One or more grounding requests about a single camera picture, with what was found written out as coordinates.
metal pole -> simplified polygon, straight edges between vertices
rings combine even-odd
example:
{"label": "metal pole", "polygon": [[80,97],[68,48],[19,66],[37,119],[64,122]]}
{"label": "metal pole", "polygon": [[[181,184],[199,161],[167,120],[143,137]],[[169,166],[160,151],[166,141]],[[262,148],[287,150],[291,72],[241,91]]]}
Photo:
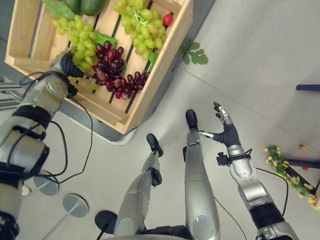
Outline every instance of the metal pole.
{"label": "metal pole", "polygon": [[73,208],[71,208],[61,219],[54,225],[54,227],[42,238],[42,240],[46,240],[50,237],[50,235],[63,223],[64,220],[80,205],[81,203],[78,201]]}

gray floor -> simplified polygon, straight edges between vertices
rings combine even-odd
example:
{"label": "gray floor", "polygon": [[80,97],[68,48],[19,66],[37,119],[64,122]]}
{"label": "gray floor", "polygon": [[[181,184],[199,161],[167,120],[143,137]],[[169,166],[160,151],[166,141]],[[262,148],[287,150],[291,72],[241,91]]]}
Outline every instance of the gray floor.
{"label": "gray floor", "polygon": [[[149,154],[145,141],[149,132],[159,138],[164,155],[160,159],[163,184],[151,192],[146,227],[184,224],[184,114],[194,109],[201,129],[219,132],[222,126],[214,117],[213,101],[232,115],[243,147],[253,148],[251,161],[257,167],[269,170],[264,146],[270,143],[278,144],[286,156],[319,159],[320,94],[295,91],[299,83],[320,83],[319,11],[320,2],[314,0],[217,0],[196,39],[209,64],[182,63],[156,112],[129,144],[113,146],[95,136],[83,175],[63,184],[56,196],[37,194],[23,201],[18,239],[41,239],[65,213],[62,199],[67,193],[82,195],[90,211],[84,218],[67,218],[50,239],[95,239],[99,234],[95,214],[104,209],[119,211],[126,189]],[[10,114],[2,113],[0,122]],[[62,113],[54,120],[65,131],[70,162],[65,176],[69,176],[83,165],[90,133]],[[57,172],[64,161],[61,137],[54,126],[48,128],[47,136],[51,153],[45,168]],[[299,150],[300,143],[307,145],[306,152]],[[229,169],[216,163],[216,154],[225,151],[224,146],[204,139],[202,148],[215,196],[238,220],[248,240],[255,239],[256,228]],[[317,183],[319,170],[295,169],[310,183]],[[261,172],[259,178],[282,209],[283,181]],[[221,239],[244,239],[233,220],[220,207],[218,211]],[[291,188],[285,218],[301,240],[319,239],[319,212]]]}

cherry tomato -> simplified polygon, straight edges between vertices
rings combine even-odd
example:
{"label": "cherry tomato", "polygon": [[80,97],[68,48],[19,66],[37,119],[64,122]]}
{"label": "cherry tomato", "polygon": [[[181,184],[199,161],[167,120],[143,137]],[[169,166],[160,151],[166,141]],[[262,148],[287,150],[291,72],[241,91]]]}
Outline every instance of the cherry tomato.
{"label": "cherry tomato", "polygon": [[167,15],[165,15],[162,19],[162,22],[163,22],[163,25],[166,26],[166,27],[169,27],[172,22],[173,22],[174,18],[172,16],[171,13],[168,13]]}

robotic hand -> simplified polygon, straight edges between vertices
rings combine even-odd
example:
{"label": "robotic hand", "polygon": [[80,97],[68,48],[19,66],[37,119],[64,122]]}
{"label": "robotic hand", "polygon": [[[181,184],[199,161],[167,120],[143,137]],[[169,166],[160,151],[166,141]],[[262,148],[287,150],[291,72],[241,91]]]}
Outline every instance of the robotic hand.
{"label": "robotic hand", "polygon": [[0,126],[0,239],[19,233],[23,180],[37,175],[49,155],[43,140],[64,98],[77,94],[67,76],[83,77],[69,51],[61,53],[34,84],[12,116]]}
{"label": "robotic hand", "polygon": [[203,137],[225,144],[227,155],[218,153],[219,165],[230,166],[230,173],[238,184],[240,196],[250,212],[261,240],[299,240],[285,221],[265,186],[258,180],[256,168],[251,164],[250,153],[244,151],[237,129],[223,106],[215,102],[213,109],[222,122],[224,131],[213,133],[198,131]]}

silver arm segment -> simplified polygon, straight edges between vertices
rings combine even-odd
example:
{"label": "silver arm segment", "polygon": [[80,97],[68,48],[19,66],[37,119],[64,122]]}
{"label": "silver arm segment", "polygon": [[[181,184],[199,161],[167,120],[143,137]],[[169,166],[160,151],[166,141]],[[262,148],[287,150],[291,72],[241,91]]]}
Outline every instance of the silver arm segment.
{"label": "silver arm segment", "polygon": [[220,222],[196,130],[187,135],[185,157],[186,227],[194,240],[219,240]]}
{"label": "silver arm segment", "polygon": [[150,191],[153,181],[152,169],[160,171],[158,152],[150,153],[141,173],[132,182],[122,201],[114,227],[114,236],[142,234],[149,209]]}

